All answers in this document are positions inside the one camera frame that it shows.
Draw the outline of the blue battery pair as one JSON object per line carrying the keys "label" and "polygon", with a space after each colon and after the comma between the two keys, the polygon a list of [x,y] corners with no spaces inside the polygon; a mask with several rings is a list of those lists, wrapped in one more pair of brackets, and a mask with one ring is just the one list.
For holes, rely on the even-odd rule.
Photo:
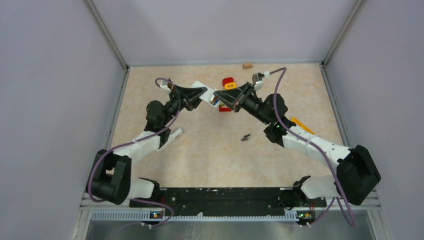
{"label": "blue battery pair", "polygon": [[244,135],[244,136],[240,139],[240,141],[241,141],[241,142],[248,141],[248,140],[250,139],[250,137],[251,137],[251,136],[252,136],[252,134],[251,134],[251,133],[246,134],[246,135]]}

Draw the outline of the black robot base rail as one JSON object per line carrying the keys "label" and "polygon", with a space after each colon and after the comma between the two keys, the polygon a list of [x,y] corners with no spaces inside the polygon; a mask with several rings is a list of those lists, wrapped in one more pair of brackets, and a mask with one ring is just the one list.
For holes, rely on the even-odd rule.
{"label": "black robot base rail", "polygon": [[218,187],[160,188],[151,198],[130,200],[131,208],[148,208],[154,203],[170,207],[174,216],[262,217],[283,216],[294,208],[326,207],[325,199],[309,199],[299,188]]}

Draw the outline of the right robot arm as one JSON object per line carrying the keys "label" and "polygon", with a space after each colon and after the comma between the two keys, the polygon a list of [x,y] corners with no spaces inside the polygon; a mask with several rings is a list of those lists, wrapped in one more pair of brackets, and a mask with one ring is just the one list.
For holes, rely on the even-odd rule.
{"label": "right robot arm", "polygon": [[266,125],[265,136],[283,148],[298,151],[330,169],[330,175],[306,177],[295,186],[293,200],[307,206],[316,198],[342,198],[359,206],[381,181],[381,175],[369,150],[329,142],[306,131],[286,118],[284,99],[272,93],[262,100],[251,83],[216,90],[213,95],[235,113],[245,110]]}

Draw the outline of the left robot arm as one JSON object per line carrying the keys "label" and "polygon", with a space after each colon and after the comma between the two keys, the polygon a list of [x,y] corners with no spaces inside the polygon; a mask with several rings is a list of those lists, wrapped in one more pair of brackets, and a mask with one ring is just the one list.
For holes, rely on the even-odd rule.
{"label": "left robot arm", "polygon": [[120,205],[127,199],[141,198],[149,207],[160,202],[161,194],[155,190],[155,181],[132,177],[133,164],[173,141],[182,133],[181,129],[170,130],[180,111],[192,111],[201,102],[209,104],[214,92],[199,81],[191,87],[168,83],[161,88],[168,92],[169,100],[166,103],[152,100],[147,104],[147,123],[143,131],[127,143],[97,152],[86,185],[86,192],[93,202]]}

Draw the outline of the white remote control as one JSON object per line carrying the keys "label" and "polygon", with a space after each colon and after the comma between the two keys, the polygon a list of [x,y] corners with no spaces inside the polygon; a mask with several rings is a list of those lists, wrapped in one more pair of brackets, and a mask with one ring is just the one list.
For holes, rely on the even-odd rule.
{"label": "white remote control", "polygon": [[195,81],[192,85],[192,88],[206,88],[206,92],[204,92],[199,98],[210,106],[217,108],[221,101],[218,97],[214,95],[215,89],[210,88],[209,86],[201,83],[200,81]]}

